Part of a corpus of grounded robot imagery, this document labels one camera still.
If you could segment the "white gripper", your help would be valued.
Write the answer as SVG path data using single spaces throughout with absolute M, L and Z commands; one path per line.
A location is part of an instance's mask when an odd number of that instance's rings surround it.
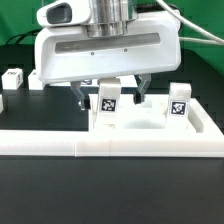
M 178 20 L 166 11 L 141 13 L 127 24 L 126 34 L 114 37 L 90 38 L 82 26 L 45 28 L 36 37 L 36 72 L 45 84 L 71 82 L 82 110 L 90 109 L 90 98 L 80 81 L 139 75 L 133 101 L 141 104 L 151 83 L 149 73 L 180 65 L 179 29 Z

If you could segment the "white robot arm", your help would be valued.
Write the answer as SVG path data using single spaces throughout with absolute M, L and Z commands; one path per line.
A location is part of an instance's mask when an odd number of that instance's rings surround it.
M 56 0 L 37 11 L 35 68 L 44 84 L 174 71 L 180 23 L 135 0 Z

